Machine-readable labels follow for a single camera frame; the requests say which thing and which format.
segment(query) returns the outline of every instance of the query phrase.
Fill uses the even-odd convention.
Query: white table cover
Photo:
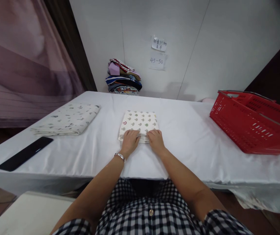
[[[81,135],[52,136],[52,143],[15,171],[0,170],[0,188],[20,195],[79,187],[119,151],[119,128],[130,109],[155,111],[165,146],[208,186],[280,190],[280,155],[243,153],[209,117],[212,104],[90,91],[70,103],[101,109]],[[0,164],[38,139],[32,126],[0,145]],[[168,174],[149,144],[139,144],[121,176],[166,179]]]

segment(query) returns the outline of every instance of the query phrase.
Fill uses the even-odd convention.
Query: shopping basket
[[[253,92],[219,90],[210,117],[245,153],[280,154],[280,105]]]

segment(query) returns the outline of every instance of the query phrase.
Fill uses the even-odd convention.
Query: plaid dress
[[[54,235],[92,234],[88,221],[74,219]],[[212,210],[204,223],[190,213],[171,180],[154,197],[139,198],[128,180],[119,179],[102,213],[96,234],[252,234],[231,214]]]

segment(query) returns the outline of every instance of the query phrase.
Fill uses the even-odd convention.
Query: floor
[[[0,130],[0,143],[19,133],[23,129]],[[243,209],[232,193],[214,191],[225,208],[242,222],[255,235],[280,235],[280,214],[269,211],[258,211],[254,209]],[[64,196],[78,196],[78,192],[69,192]],[[0,189],[0,216],[12,203],[16,196]]]

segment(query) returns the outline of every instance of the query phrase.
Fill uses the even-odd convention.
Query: silver watch
[[[116,156],[116,155],[118,155],[119,157],[121,157],[121,159],[124,161],[124,163],[126,163],[126,159],[125,159],[125,157],[124,157],[122,154],[120,154],[120,153],[115,153],[114,156]]]

